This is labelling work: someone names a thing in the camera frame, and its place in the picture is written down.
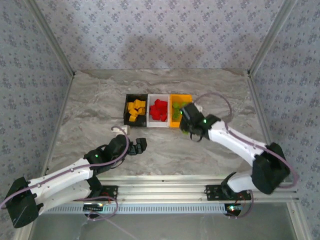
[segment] yellow bin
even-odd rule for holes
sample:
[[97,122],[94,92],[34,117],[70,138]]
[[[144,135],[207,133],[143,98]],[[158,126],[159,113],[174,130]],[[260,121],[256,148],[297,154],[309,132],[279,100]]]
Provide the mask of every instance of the yellow bin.
[[179,114],[178,119],[173,119],[174,107],[173,103],[179,103],[180,108],[182,107],[182,103],[192,103],[192,95],[190,94],[170,94],[170,127],[171,128],[179,128],[181,121],[181,114]]

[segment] patterned wallpaper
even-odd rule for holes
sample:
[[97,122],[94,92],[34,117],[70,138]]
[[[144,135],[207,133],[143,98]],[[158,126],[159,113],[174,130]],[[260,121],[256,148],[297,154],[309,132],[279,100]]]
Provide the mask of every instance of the patterned wallpaper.
[[[38,177],[70,78],[21,0],[0,1],[0,199],[12,182]],[[14,231],[0,211],[0,239]]]
[[283,0],[36,0],[73,70],[248,69]]
[[320,2],[299,0],[255,82],[275,141],[300,175],[298,193],[320,240]]

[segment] gray marble table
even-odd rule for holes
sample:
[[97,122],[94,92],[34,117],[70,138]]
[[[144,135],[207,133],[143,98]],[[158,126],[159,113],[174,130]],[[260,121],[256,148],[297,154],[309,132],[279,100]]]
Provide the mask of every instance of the gray marble table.
[[[110,128],[123,125],[126,94],[192,94],[193,99],[208,91],[220,92],[230,101],[234,116],[230,126],[263,141],[261,127],[248,89],[248,77],[238,70],[90,70],[78,71],[68,96],[62,125],[49,162],[56,171],[83,157],[115,136]],[[199,102],[203,113],[222,119],[229,114],[218,97]],[[141,155],[127,156],[124,163],[107,172],[119,175],[225,175],[244,168],[236,154],[206,139],[192,142],[178,128],[132,128],[131,140],[146,138]]]

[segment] glass panel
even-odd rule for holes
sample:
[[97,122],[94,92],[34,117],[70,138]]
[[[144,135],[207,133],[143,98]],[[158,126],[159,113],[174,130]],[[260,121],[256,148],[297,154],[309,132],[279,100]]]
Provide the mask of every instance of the glass panel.
[[44,214],[29,240],[295,240],[285,203],[258,203],[243,219],[219,214],[118,214],[110,222],[84,215]]

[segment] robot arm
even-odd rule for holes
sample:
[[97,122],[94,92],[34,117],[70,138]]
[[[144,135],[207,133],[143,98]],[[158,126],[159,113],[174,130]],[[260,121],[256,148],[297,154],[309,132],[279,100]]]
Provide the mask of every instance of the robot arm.
[[231,127],[227,127],[224,121],[212,114],[204,117],[194,103],[183,107],[181,114],[180,129],[189,132],[191,139],[193,135],[197,135],[200,137],[199,141],[206,138],[219,143],[238,154],[252,167],[246,172],[231,173],[221,183],[222,191],[227,198],[244,190],[258,189],[264,194],[271,194],[290,174],[290,170],[285,164],[264,150],[269,149],[285,158],[278,144],[267,145],[255,141]]
[[124,161],[126,155],[142,154],[147,148],[147,141],[145,138],[137,138],[136,145],[129,142],[128,149],[123,154],[126,145],[126,137],[119,134],[108,145],[91,150],[63,169],[28,182],[24,177],[15,180],[6,198],[30,186],[35,187],[17,194],[5,203],[13,226],[21,228],[33,222],[43,212],[61,204],[100,196],[102,185],[96,175],[117,166]]

